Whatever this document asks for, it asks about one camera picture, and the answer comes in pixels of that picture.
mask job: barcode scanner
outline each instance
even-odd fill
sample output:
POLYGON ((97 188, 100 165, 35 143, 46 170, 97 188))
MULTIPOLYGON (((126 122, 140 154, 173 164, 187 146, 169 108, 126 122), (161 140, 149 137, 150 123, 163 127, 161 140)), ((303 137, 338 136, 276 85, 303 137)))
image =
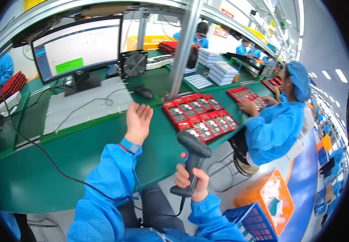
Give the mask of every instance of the barcode scanner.
POLYGON ((198 180, 198 178, 193 175, 192 169, 194 167, 200 169, 204 164, 205 158, 211 157, 212 151, 208 145, 202 143, 195 136, 185 130, 182 130, 177 134, 177 141, 188 150, 188 155, 185 158, 185 169, 189 172, 188 180, 191 184, 186 188, 173 186, 170 191, 171 193, 182 196, 183 198, 191 197, 198 180))

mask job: monitor stand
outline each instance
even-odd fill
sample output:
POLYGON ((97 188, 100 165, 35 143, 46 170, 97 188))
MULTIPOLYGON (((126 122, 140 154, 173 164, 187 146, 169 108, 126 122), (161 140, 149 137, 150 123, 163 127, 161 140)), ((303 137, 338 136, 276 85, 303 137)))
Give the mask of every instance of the monitor stand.
POLYGON ((65 86, 65 95, 64 96, 69 96, 81 91, 85 91, 91 88, 97 88, 100 87, 100 78, 99 78, 99 73, 97 72, 88 72, 85 71, 82 74, 78 75, 77 73, 73 74, 74 81, 70 84, 70 86, 66 85, 64 80, 63 84, 65 86))

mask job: gray pants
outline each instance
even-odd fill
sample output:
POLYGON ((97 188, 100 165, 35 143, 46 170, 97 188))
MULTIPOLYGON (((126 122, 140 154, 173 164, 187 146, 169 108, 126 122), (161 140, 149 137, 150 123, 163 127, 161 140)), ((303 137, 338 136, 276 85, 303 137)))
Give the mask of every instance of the gray pants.
POLYGON ((125 228, 140 228, 143 226, 145 228, 155 228, 158 231, 164 228, 174 228, 185 233, 181 219, 165 216, 175 215, 175 213, 158 184, 143 189, 141 198, 143 224, 140 223, 135 215, 133 202, 128 201, 117 207, 122 215, 125 228))

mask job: monitor screen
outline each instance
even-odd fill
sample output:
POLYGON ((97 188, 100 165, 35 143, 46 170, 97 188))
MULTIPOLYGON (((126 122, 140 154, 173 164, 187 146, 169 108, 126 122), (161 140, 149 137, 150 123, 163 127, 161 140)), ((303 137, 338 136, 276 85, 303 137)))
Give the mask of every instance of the monitor screen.
POLYGON ((122 17, 108 18, 79 21, 50 31, 32 43, 43 84, 77 70, 118 61, 122 17))

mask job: computer mouse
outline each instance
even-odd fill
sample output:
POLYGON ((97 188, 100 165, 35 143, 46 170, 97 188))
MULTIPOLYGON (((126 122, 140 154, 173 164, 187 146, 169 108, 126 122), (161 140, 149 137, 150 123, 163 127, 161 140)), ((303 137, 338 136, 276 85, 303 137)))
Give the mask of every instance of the computer mouse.
POLYGON ((150 90, 147 86, 144 86, 144 85, 134 87, 134 92, 145 99, 154 98, 154 94, 152 90, 150 90))

